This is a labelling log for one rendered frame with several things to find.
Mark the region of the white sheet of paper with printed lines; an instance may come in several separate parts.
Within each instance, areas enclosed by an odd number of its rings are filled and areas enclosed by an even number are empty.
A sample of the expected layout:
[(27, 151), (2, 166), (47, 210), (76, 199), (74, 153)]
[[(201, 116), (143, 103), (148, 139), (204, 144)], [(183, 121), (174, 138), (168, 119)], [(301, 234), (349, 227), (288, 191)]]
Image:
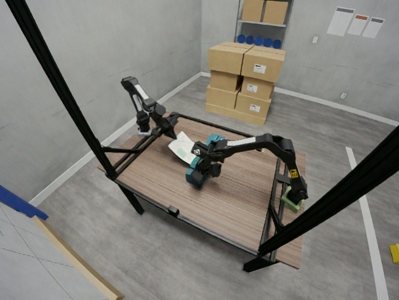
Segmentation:
[(197, 157), (190, 153), (193, 145), (194, 143), (181, 131), (177, 136), (177, 140), (174, 139), (168, 147), (182, 160), (192, 164)]

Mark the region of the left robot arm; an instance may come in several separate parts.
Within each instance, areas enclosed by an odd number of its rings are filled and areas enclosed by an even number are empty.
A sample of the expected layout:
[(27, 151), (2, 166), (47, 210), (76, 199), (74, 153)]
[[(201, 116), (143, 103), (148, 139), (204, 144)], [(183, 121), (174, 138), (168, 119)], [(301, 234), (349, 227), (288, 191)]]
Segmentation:
[[(159, 103), (154, 101), (152, 97), (148, 96), (140, 86), (137, 78), (134, 78), (135, 77), (129, 76), (121, 79), (121, 85), (126, 91), (128, 91), (136, 109), (136, 123), (140, 127), (140, 132), (148, 133), (151, 128), (149, 126), (150, 117), (154, 122), (157, 122), (157, 120), (159, 120), (166, 113), (166, 108), (162, 105), (159, 105)], [(139, 98), (142, 101), (142, 105)], [(149, 115), (145, 111), (149, 112)]]

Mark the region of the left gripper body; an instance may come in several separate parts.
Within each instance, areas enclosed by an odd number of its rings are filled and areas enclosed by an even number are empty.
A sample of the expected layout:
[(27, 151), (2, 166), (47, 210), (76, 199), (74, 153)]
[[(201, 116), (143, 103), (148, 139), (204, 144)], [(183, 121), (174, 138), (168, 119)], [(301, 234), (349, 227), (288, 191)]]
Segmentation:
[[(156, 126), (159, 126), (160, 130), (157, 133), (157, 137), (160, 138), (162, 134), (165, 134), (167, 131), (171, 130), (179, 121), (177, 119), (174, 119), (172, 123), (168, 123), (165, 119), (165, 117), (161, 117), (159, 120), (156, 122)], [(160, 135), (161, 134), (161, 135)]]

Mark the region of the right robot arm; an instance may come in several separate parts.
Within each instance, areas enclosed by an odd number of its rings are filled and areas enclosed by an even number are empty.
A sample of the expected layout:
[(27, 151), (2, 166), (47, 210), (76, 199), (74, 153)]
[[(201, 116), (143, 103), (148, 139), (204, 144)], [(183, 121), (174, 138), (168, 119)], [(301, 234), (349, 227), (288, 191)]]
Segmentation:
[[(215, 149), (213, 150), (214, 146)], [(270, 150), (275, 156), (279, 157), (282, 162), (287, 164), (292, 177), (289, 178), (291, 190), (288, 192), (287, 199), (296, 205), (298, 205), (301, 200), (308, 199), (306, 183), (303, 176), (300, 176), (298, 171), (295, 162), (295, 150), (290, 139), (265, 133), (264, 135), (240, 140), (218, 140), (210, 142), (209, 146), (200, 141), (196, 141), (190, 153), (193, 153), (201, 159), (205, 158), (206, 164), (213, 166), (212, 169), (208, 169), (206, 173), (209, 172), (209, 174), (215, 178), (219, 177), (222, 167), (221, 163), (224, 163), (225, 158), (232, 156), (234, 153), (262, 148)], [(221, 163), (217, 163), (218, 161)]]

